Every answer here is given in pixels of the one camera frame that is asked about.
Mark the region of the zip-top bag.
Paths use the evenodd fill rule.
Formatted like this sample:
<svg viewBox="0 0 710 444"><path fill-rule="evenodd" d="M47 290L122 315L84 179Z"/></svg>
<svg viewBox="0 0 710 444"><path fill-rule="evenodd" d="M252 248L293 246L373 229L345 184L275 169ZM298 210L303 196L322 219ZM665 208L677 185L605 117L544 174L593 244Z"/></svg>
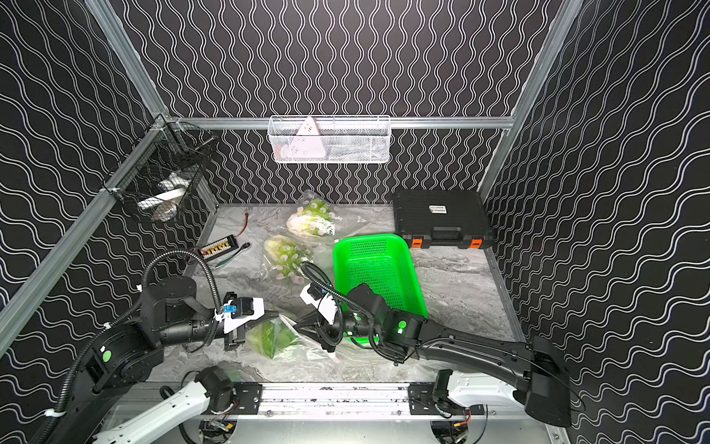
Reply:
<svg viewBox="0 0 710 444"><path fill-rule="evenodd" d="M276 355L273 359L255 353L246 343L239 351L240 362L255 374L257 379L268 382L315 382L330 379L330 374L339 364L338 357L323 351L316 343L297 333L289 319L279 318L297 334L299 340Z"/></svg>

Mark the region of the green plastic basket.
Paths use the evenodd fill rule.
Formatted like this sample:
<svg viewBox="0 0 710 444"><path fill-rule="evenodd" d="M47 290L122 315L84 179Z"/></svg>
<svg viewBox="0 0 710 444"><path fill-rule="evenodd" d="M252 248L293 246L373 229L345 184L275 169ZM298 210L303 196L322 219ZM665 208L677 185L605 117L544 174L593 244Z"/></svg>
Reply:
<svg viewBox="0 0 710 444"><path fill-rule="evenodd" d="M389 307L428 318L410 249L398 235L347 238L333 252L335 286L349 296L361 284L382 296Z"/></svg>

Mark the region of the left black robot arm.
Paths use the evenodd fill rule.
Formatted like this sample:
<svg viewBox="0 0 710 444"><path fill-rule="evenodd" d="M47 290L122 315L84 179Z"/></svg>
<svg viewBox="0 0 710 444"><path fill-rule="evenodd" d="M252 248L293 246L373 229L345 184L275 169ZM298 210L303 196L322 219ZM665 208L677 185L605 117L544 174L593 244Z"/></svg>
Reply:
<svg viewBox="0 0 710 444"><path fill-rule="evenodd" d="M197 284L190 277L151 281L155 266L172 256L189 257L203 270L211 307L197 301ZM220 295L201 253L185 249L161 253L144 269L136 303L106 323L78 353L33 442L92 441L99 422L116 402L164 362L167 347L181 346L196 353L223 340L225 350L232 351L244 344L249 330L277 317L276 312L264 309L260 299Z"/></svg>

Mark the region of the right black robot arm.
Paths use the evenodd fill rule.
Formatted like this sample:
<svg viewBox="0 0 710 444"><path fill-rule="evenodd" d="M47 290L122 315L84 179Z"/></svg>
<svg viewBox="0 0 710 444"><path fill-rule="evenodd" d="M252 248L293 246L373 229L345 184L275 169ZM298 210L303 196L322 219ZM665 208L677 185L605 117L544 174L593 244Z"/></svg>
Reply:
<svg viewBox="0 0 710 444"><path fill-rule="evenodd" d="M311 262L301 265L301 273L310 281L305 292L316 309L295 329L327 352L344 340L364 339L366 348L396 366L423 359L481 372L512 386L512 398L531 418L571 426L569 370L562 351L549 340L505 342L466 333L395 309L367 284L343 294ZM334 316L321 314L319 307L326 302L334 303Z"/></svg>

